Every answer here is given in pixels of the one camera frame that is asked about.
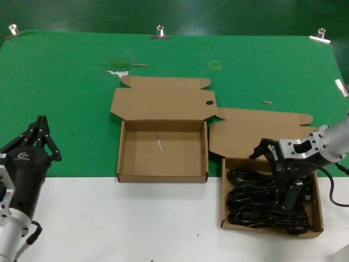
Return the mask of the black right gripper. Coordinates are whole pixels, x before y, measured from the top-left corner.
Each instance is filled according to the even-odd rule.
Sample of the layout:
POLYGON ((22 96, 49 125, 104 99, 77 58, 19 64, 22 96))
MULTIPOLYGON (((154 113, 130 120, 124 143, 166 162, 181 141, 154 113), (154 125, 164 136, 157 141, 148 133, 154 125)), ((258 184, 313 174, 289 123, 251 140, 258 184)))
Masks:
POLYGON ((293 212, 299 194, 303 190, 303 182, 307 181, 308 177, 317 171, 317 168, 307 161, 281 159, 279 142, 272 139, 262 138, 249 159, 257 159, 260 156, 264 156, 270 162, 276 185, 276 205, 281 211, 293 212))

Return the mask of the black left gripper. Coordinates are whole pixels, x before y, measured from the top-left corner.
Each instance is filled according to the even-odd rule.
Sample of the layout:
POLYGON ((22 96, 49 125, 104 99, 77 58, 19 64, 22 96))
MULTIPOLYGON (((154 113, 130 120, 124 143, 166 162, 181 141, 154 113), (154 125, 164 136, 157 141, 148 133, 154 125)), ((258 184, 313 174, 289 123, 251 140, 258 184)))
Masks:
POLYGON ((26 131, 3 146, 1 153, 7 153, 8 173, 15 187, 9 207, 33 218, 47 170, 51 162, 62 160, 50 136, 47 117, 38 116, 26 131), (44 150, 46 145, 52 153, 50 156, 44 150))

